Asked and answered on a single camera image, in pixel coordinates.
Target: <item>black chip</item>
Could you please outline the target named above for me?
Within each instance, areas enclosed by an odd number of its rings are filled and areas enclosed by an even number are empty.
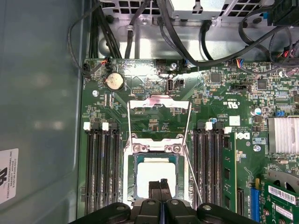
[[[221,82],[221,74],[212,73],[211,74],[211,83],[220,83]]]
[[[259,79],[257,81],[257,89],[258,90],[266,90],[268,85],[267,79]]]
[[[194,111],[198,111],[198,112],[200,112],[200,111],[201,111],[201,108],[200,108],[200,107],[195,107],[195,108],[194,108]]]
[[[223,146],[225,148],[228,148],[229,147],[229,137],[224,137],[224,140],[223,140]]]
[[[227,169],[227,168],[224,169],[224,177],[225,177],[225,179],[229,180],[229,178],[230,178],[230,169]]]
[[[255,116],[254,117],[254,122],[255,123],[261,123],[263,121],[263,117],[262,116]]]
[[[224,204],[226,208],[230,209],[230,199],[228,197],[224,197]]]

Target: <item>capacitor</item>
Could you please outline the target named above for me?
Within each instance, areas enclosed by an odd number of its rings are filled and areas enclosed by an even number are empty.
[[[107,84],[107,87],[112,91],[119,91],[124,86],[124,78],[119,73],[111,73],[107,76],[105,79],[105,83]]]
[[[258,116],[258,115],[262,114],[262,110],[261,110],[261,108],[257,107],[257,108],[253,108],[250,111],[250,113],[251,113],[252,116]]]
[[[215,124],[217,122],[217,118],[210,118],[209,121]]]

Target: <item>pcie slot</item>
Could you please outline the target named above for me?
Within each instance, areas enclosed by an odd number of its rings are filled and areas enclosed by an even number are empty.
[[[96,130],[90,130],[87,133],[87,150],[86,150],[86,181],[85,181],[85,214],[94,211],[93,190],[95,187],[95,164],[94,156],[98,144]]]
[[[237,189],[237,213],[244,216],[244,190]]]

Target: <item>blue pcie slot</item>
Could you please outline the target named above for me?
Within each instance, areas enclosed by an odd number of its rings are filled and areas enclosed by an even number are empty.
[[[250,189],[250,198],[251,198],[251,219],[260,222],[260,203],[259,203],[259,196],[260,192],[259,190],[255,188]]]

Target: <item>foxconn label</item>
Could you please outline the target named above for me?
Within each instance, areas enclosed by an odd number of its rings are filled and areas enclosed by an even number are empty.
[[[15,197],[19,149],[0,151],[0,204]]]

